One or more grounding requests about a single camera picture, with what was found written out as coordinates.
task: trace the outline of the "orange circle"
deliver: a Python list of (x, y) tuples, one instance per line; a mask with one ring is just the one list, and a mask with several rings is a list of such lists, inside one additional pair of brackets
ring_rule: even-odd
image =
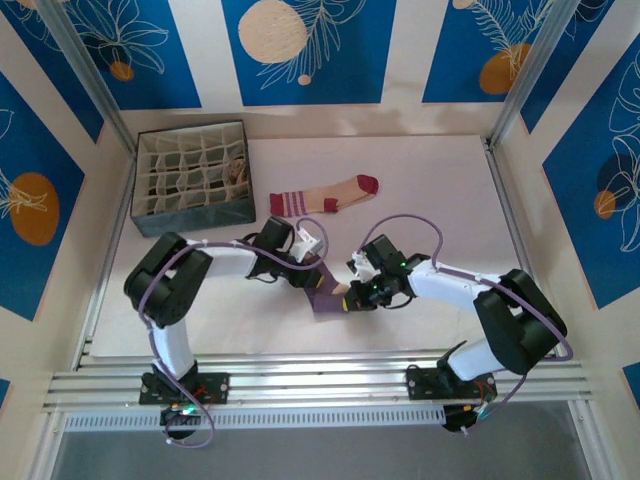
[(593, 208), (596, 210), (596, 214), (604, 220), (611, 217), (613, 212), (616, 211), (616, 197), (608, 190), (603, 190), (596, 195), (596, 200), (593, 202)]
[[(516, 75), (529, 55), (531, 45), (528, 43), (514, 45), (509, 50), (496, 53), (485, 63), (480, 73), (480, 88), (489, 95), (501, 95), (508, 93), (513, 86)], [(511, 69), (514, 62), (515, 75)]]
[[(36, 200), (45, 194), (42, 201)], [(11, 185), (9, 196), (17, 201), (17, 205), (10, 210), (11, 223), (16, 233), (33, 246), (47, 245), (56, 234), (60, 221), (60, 202), (53, 184), (39, 173), (23, 173)], [(41, 208), (29, 206), (26, 202), (29, 200), (36, 202)]]
[(127, 65), (124, 62), (115, 61), (109, 66), (109, 71), (111, 75), (116, 77), (117, 80), (121, 82), (128, 82), (133, 80), (133, 68)]

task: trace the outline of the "botanical wall print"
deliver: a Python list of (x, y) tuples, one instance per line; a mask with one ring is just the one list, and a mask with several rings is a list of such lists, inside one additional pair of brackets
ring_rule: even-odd
[[(46, 47), (41, 55), (63, 58), (29, 0), (2, 1), (25, 43), (35, 40)], [(201, 106), (167, 0), (67, 0), (62, 5), (120, 108)], [(65, 81), (70, 75), (67, 67)]]
[(522, 107), (532, 132), (615, 0), (582, 0)]
[(0, 74), (0, 307), (34, 319), (83, 179)]
[(640, 286), (640, 36), (544, 170), (598, 307)]
[(0, 10), (40, 64), (44, 73), (78, 118), (87, 134), (97, 141), (104, 121), (85, 92), (71, 67), (61, 53), (54, 54), (58, 46), (33, 9), (29, 0), (0, 0)]
[(627, 383), (631, 389), (631, 394), (636, 401), (636, 405), (640, 408), (640, 362), (633, 365), (627, 365), (622, 369)]
[(5, 380), (0, 378), (0, 412), (2, 411), (2, 405), (4, 404), (5, 398), (9, 393), (9, 387), (11, 386), (11, 382), (9, 380)]
[(222, 0), (244, 105), (378, 103), (395, 0)]
[[(556, 1), (451, 0), (423, 102), (504, 100)], [(567, 41), (573, 41), (571, 36), (580, 33), (576, 40), (581, 45), (578, 55), (595, 29), (584, 40), (580, 26), (583, 18), (599, 15), (611, 1), (583, 0), (582, 13), (574, 16), (565, 35)]]

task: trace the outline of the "vent grille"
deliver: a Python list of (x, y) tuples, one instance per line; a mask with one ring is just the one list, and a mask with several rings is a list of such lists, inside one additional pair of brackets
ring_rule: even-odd
[[(216, 428), (311, 428), (364, 427), (383, 425), (443, 425), (444, 409), (439, 405), (380, 408), (289, 408), (225, 409), (212, 413)], [(145, 431), (160, 427), (158, 412), (76, 413), (67, 418), (66, 432)], [(207, 428), (201, 417), (179, 429)]]

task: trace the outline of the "red sock toe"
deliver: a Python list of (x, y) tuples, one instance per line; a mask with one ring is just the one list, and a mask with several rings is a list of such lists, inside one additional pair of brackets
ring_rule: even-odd
[(337, 198), (325, 198), (324, 199), (324, 211), (326, 213), (338, 213), (338, 199)]
[(271, 214), (284, 217), (284, 200), (282, 199), (282, 194), (271, 193), (269, 195), (269, 201), (271, 202)]
[(358, 186), (363, 192), (375, 195), (378, 193), (378, 179), (369, 175), (358, 175)]

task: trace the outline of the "gray floor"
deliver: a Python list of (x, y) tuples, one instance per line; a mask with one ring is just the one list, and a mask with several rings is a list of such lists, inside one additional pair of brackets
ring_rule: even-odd
[(218, 431), (183, 450), (161, 433), (66, 434), (57, 480), (589, 479), (565, 404), (512, 404), (468, 438), (441, 427)]

